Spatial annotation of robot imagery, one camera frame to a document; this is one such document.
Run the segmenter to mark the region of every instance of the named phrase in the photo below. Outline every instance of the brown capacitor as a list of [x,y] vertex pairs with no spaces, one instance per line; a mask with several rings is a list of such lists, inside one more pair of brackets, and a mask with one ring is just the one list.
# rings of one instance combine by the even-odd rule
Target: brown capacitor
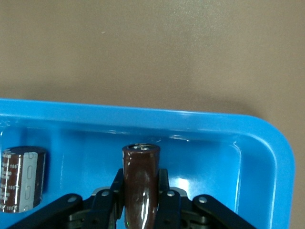
[[37,146],[19,146],[2,152],[2,212],[24,212],[41,203],[45,156],[46,150]]
[[134,144],[123,148],[125,226],[152,229],[158,207],[160,147]]

